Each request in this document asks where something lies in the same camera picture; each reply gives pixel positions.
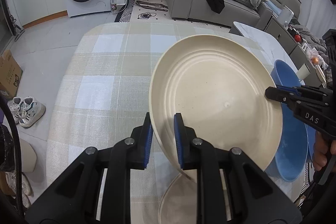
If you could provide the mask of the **person's right hand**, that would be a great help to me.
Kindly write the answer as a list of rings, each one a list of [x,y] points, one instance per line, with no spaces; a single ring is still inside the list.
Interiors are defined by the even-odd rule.
[[[336,142],[333,140],[331,146],[323,139],[322,134],[318,131],[315,132],[315,143],[313,150],[313,166],[315,171],[320,171],[327,164],[326,154],[329,151],[332,155],[336,152]]]

